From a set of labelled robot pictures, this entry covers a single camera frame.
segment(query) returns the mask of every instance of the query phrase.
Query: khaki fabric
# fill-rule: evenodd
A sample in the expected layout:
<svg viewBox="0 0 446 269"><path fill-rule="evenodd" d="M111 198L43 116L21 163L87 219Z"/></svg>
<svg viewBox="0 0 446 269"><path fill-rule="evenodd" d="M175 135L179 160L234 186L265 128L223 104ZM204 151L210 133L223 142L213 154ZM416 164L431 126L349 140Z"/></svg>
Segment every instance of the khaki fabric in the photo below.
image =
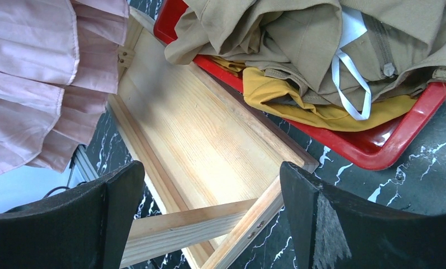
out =
<svg viewBox="0 0 446 269"><path fill-rule="evenodd" d="M248 105L279 117L333 131L360 132L407 113L416 99L400 95L373 104L368 120L354 120L335 105L313 105L302 101L298 91L284 80L267 77L257 68L243 71L244 100Z"/></svg>
<svg viewBox="0 0 446 269"><path fill-rule="evenodd" d="M178 39L165 50L174 64L188 64L199 53L246 61L269 71L266 76L278 74L272 70L287 73L305 103L340 106L330 66L341 37L341 7L346 6L364 14L369 31L342 50L370 85L373 102L414 94L431 80L446 81L446 0L185 2L189 9L176 25ZM383 69L385 50L395 69L389 77ZM340 66L341 90L361 110L365 91ZM421 75L422 83L403 87L406 79Z"/></svg>

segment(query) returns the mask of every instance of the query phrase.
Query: wooden frame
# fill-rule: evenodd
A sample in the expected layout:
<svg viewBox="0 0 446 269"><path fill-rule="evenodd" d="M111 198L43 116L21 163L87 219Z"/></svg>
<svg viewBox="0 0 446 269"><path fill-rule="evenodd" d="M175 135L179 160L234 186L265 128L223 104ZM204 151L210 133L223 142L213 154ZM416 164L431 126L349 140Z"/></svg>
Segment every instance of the wooden frame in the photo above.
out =
<svg viewBox="0 0 446 269"><path fill-rule="evenodd" d="M134 221L121 267L182 248L227 268L283 206L280 164L318 163L194 64L168 64L153 25L131 9L109 108L163 215Z"/></svg>

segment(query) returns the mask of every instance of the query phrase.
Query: fabric pile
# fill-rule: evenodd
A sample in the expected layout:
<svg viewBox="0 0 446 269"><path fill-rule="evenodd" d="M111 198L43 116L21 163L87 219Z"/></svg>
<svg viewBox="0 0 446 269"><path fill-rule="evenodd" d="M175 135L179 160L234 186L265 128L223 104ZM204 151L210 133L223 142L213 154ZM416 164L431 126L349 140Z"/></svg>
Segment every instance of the fabric pile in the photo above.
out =
<svg viewBox="0 0 446 269"><path fill-rule="evenodd" d="M118 87L126 0L0 0L0 174L63 171Z"/></svg>
<svg viewBox="0 0 446 269"><path fill-rule="evenodd" d="M244 100L274 115L364 131L446 82L446 0L184 1L166 59L218 57L243 70Z"/></svg>

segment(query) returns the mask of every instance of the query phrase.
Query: zipper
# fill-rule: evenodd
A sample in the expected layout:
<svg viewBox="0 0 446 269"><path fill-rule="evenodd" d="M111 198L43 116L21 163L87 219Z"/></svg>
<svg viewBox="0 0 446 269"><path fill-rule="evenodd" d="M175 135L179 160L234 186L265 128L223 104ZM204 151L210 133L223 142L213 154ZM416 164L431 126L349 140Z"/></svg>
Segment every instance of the zipper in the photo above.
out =
<svg viewBox="0 0 446 269"><path fill-rule="evenodd" d="M396 67L394 66L393 54L391 53L389 42L387 38L386 29L383 24L371 16L364 16L364 21L368 23L368 28L371 28L373 37L378 44L379 58L381 64L381 70L385 78L392 78L397 74Z"/></svg>

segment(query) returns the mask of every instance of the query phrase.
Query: red plastic tray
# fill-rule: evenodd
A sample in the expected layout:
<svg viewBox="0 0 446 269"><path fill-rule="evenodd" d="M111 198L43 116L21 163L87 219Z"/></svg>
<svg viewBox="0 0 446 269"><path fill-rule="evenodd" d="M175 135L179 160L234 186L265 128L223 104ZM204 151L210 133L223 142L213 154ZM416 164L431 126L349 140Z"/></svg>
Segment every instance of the red plastic tray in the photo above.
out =
<svg viewBox="0 0 446 269"><path fill-rule="evenodd" d="M154 35L166 44L177 39L174 28L187 7L182 0L166 0L155 23ZM226 72L206 56L198 55L193 61L221 81L243 92L240 77ZM398 160L445 99L446 84L431 83L407 114L363 132L335 132L293 120L287 121L355 165L367 170L382 170Z"/></svg>

